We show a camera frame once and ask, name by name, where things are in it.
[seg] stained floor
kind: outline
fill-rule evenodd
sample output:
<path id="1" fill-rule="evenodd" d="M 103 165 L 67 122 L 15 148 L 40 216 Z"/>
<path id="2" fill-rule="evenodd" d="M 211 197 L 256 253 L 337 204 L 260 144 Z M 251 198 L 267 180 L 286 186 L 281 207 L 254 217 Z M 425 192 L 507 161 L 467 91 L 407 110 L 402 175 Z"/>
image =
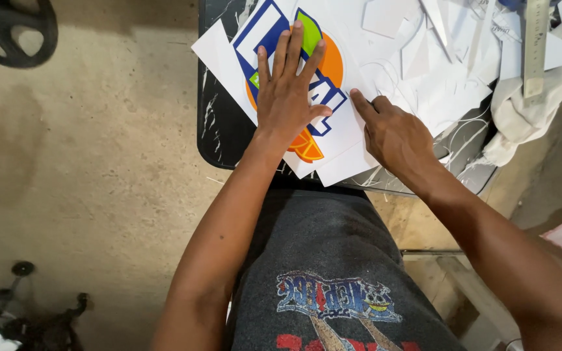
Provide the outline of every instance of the stained floor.
<path id="1" fill-rule="evenodd" d="M 58 312 L 88 292 L 94 307 L 77 326 L 86 349 L 143 350 L 185 245 L 221 188 L 209 178 L 229 175 L 196 149 L 198 4 L 52 3 L 53 58 L 30 70 L 0 66 L 0 287 L 15 260 L 30 260 L 37 272 L 14 310 Z M 510 214 L 547 146 L 522 148 L 528 153 L 484 198 Z M 402 248 L 456 247 L 418 200 L 370 198 Z M 448 315 L 460 296 L 419 265 L 410 272 Z"/>

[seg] green shape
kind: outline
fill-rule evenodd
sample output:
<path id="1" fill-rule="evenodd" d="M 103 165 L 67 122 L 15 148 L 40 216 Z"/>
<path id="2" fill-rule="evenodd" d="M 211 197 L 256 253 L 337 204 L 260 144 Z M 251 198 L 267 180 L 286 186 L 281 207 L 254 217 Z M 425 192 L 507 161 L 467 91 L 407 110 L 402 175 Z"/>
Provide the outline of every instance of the green shape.
<path id="1" fill-rule="evenodd" d="M 320 32 L 318 24 L 303 13 L 302 10 L 298 10 L 296 19 L 303 22 L 305 31 L 302 48 L 311 57 L 316 49 L 316 45 L 318 45 L 318 42 L 322 39 L 322 32 Z"/>
<path id="2" fill-rule="evenodd" d="M 259 72 L 255 72 L 255 74 L 253 74 L 249 81 L 253 83 L 253 85 L 256 86 L 257 89 L 259 89 Z"/>

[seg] table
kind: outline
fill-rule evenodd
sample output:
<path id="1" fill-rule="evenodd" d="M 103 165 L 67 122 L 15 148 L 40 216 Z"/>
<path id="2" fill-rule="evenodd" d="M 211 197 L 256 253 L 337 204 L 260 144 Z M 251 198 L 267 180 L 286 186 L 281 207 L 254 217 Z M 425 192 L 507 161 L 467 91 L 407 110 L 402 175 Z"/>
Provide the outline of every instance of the table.
<path id="1" fill-rule="evenodd" d="M 199 35 L 205 33 L 217 20 L 222 23 L 228 39 L 238 31 L 238 19 L 247 17 L 255 9 L 257 0 L 199 0 Z M 462 120 L 472 119 L 482 114 L 491 103 L 491 96 L 483 101 L 479 109 L 473 109 Z M 234 169 L 255 132 L 254 124 L 231 98 L 229 93 L 218 83 L 214 75 L 199 60 L 197 113 L 197 147 L 207 163 L 223 169 Z M 483 115 L 483 120 L 490 123 L 491 111 Z M 485 127 L 485 123 L 459 123 L 460 130 L 447 136 L 435 138 L 435 155 L 438 158 L 448 156 L 448 148 L 457 156 L 450 163 L 449 169 L 473 193 L 480 194 L 494 175 L 497 167 L 477 165 L 465 170 L 466 165 L 480 156 L 483 147 L 495 135 L 493 124 Z M 290 167 L 282 162 L 278 174 L 295 177 Z M 317 173 L 308 175 L 305 181 L 318 181 Z M 394 195 L 413 196 L 412 191 L 405 187 L 396 177 L 390 175 L 382 167 L 375 173 L 370 170 L 357 174 L 337 184 L 347 188 L 356 188 Z"/>

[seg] printed logo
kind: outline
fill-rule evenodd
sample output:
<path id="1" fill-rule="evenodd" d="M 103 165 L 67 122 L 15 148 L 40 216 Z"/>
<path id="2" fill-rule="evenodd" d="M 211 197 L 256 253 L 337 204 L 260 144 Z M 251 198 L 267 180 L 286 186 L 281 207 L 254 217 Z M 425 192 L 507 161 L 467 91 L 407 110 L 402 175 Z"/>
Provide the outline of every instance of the printed logo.
<path id="1" fill-rule="evenodd" d="M 311 18 L 301 8 L 298 8 L 294 20 L 301 20 L 304 25 L 304 39 L 301 46 L 301 65 L 313 54 L 319 40 L 327 42 L 327 52 L 320 63 L 316 74 L 309 84 L 312 104 L 324 104 L 335 111 L 348 99 L 341 91 L 344 76 L 341 52 L 334 40 L 324 33 L 316 20 Z M 246 79 L 246 92 L 253 108 L 257 110 L 257 96 L 259 92 L 259 72 L 257 70 L 257 48 L 263 46 L 268 52 L 268 58 L 274 55 L 278 38 L 290 23 L 285 18 L 273 0 L 266 0 L 259 10 L 253 14 L 253 19 L 246 25 L 244 31 L 234 43 L 235 53 Z M 301 160 L 307 163 L 323 159 L 325 155 L 318 147 L 314 137 L 324 137 L 332 128 L 327 123 L 330 117 L 325 117 L 316 125 L 309 124 L 292 142 L 288 149 L 295 152 Z"/>
<path id="2" fill-rule="evenodd" d="M 283 297 L 277 312 L 296 311 L 317 319 L 358 318 L 400 322 L 394 313 L 389 288 L 361 278 L 326 280 L 318 275 L 293 271 L 277 276 L 277 295 Z"/>

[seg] hand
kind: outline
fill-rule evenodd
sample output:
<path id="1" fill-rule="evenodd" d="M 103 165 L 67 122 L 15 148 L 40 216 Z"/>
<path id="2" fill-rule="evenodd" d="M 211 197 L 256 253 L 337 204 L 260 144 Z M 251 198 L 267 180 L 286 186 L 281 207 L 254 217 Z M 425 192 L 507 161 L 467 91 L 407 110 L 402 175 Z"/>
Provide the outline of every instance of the hand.
<path id="1" fill-rule="evenodd" d="M 443 166 L 433 153 L 433 138 L 418 117 L 406 113 L 385 96 L 372 105 L 363 94 L 353 89 L 350 97 L 365 121 L 365 140 L 368 152 L 405 185 L 416 178 L 426 177 L 433 169 Z"/>
<path id="2" fill-rule="evenodd" d="M 300 75 L 296 75 L 303 43 L 303 23 L 294 22 L 292 36 L 284 31 L 279 37 L 275 52 L 272 75 L 268 54 L 263 46 L 257 51 L 259 61 L 259 95 L 257 97 L 256 133 L 275 142 L 275 148 L 283 151 L 292 144 L 307 124 L 318 116 L 331 116 L 333 111 L 326 105 L 309 106 L 309 82 L 324 57 L 326 43 L 320 40 L 312 56 L 305 63 Z"/>

